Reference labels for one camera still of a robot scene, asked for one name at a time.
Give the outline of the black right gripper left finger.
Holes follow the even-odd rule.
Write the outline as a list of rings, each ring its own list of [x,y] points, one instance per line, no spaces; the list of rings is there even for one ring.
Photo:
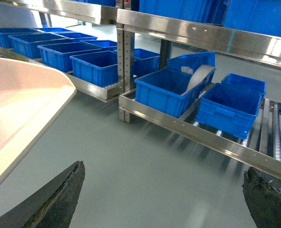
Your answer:
[[[76,161],[2,215],[0,228],[68,228],[84,179],[84,163]]]

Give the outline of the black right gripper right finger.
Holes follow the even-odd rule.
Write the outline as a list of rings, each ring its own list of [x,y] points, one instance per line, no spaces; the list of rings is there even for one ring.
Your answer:
[[[250,167],[242,187],[256,227],[281,228],[281,179]]]

